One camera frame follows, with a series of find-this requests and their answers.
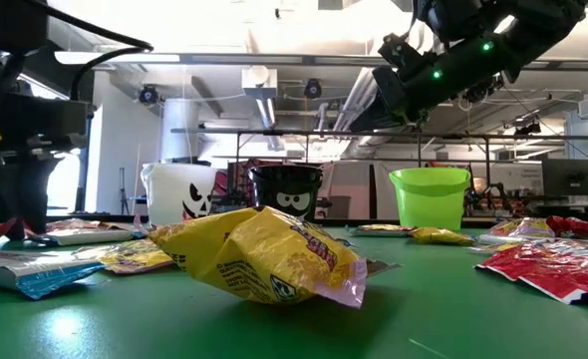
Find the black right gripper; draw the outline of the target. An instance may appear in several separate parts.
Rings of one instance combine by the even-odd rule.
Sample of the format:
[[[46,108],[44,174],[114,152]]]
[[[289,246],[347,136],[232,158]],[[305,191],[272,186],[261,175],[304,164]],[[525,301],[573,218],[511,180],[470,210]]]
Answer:
[[[353,133],[399,133],[406,124],[422,124],[427,120],[425,110],[412,108],[410,93],[390,66],[373,70],[378,91],[374,101],[351,126]]]

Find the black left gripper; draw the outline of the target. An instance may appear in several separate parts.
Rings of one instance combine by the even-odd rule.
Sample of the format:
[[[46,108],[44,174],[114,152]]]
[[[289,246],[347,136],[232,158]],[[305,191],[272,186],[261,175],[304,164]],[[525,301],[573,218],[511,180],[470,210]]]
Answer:
[[[0,163],[40,150],[68,151],[87,144],[91,106],[84,102],[38,97],[0,97]],[[35,160],[0,168],[0,221],[15,219],[8,237],[24,237],[25,228],[46,227],[49,177],[59,159]]]

